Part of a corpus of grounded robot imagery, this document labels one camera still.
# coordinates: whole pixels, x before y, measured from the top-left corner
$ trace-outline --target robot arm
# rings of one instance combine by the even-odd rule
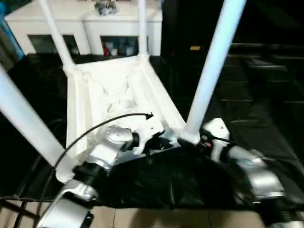
[[[101,142],[89,151],[87,159],[74,168],[75,176],[61,189],[38,222],[38,228],[88,228],[90,210],[99,195],[119,152],[138,147],[140,136],[130,129],[109,126]]]
[[[277,199],[285,197],[285,190],[278,177],[267,167],[263,155],[255,150],[229,143],[229,132],[221,119],[214,119],[204,126],[200,145],[209,147],[210,157],[218,164],[224,164],[231,171],[231,180],[236,186],[242,186],[239,197],[257,207],[273,205],[267,211],[278,211],[275,207]],[[152,120],[141,130],[132,132],[118,126],[106,129],[101,142],[90,149],[88,156],[80,166],[74,168],[75,176],[57,195],[38,223],[38,228],[88,228],[93,220],[90,210],[99,195],[96,189],[102,189],[105,179],[114,166],[119,153],[133,150],[134,153],[143,151],[145,143],[153,136],[158,136],[163,128],[158,122]],[[262,219],[270,218],[268,213],[261,213]],[[272,216],[270,227],[290,227],[302,222],[297,216]]]

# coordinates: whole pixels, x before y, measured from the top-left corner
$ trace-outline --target white cabinet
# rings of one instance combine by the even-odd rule
[[[71,52],[104,54],[105,42],[118,49],[118,54],[136,54],[138,37],[137,0],[118,1],[117,13],[99,16],[94,1],[49,0],[59,30]],[[162,12],[159,0],[147,0],[147,34],[150,55],[160,55]],[[5,17],[25,54],[52,52],[55,49],[39,3],[35,0]]]

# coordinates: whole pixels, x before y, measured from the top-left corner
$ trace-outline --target white pole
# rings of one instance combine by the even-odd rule
[[[138,0],[138,28],[139,28],[139,55],[148,55],[147,51],[147,25],[146,25],[146,1]]]
[[[225,0],[208,51],[205,66],[190,109],[183,135],[198,143],[199,130],[218,81],[246,0]]]
[[[53,14],[48,4],[48,0],[39,0],[39,2],[42,7],[42,11],[47,19],[53,41],[55,43],[56,49],[58,51],[58,54],[63,64],[63,68],[67,70],[72,69],[75,66],[75,64],[68,51],[67,45],[57,27],[57,24],[55,22],[55,19],[53,17]]]
[[[45,160],[54,166],[64,151],[63,147],[30,106],[1,65],[0,111]],[[72,177],[74,164],[75,162],[68,156],[62,160],[57,168],[61,181]]]

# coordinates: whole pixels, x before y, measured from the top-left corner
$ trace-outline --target black cloth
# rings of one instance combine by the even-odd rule
[[[76,63],[100,61],[100,56],[75,56]],[[201,65],[151,57],[150,62],[184,119]],[[269,166],[286,190],[280,207],[303,208],[304,80],[301,60],[230,57],[219,78],[205,122],[223,118],[233,141],[272,157]],[[67,80],[60,59],[29,55],[9,72],[58,140],[65,145]],[[2,116],[0,195],[36,201],[50,171],[38,153]],[[61,184],[52,180],[45,200]],[[227,173],[193,148],[176,149],[113,168],[99,205],[115,208],[252,209],[238,200]]]

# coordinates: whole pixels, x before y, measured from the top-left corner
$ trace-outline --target tiled floor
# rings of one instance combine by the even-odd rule
[[[37,203],[27,210],[35,212]],[[258,214],[237,211],[111,209],[96,207],[91,228],[264,228]],[[13,228],[16,213],[2,209],[0,228]],[[33,221],[23,217],[21,228],[32,228]]]

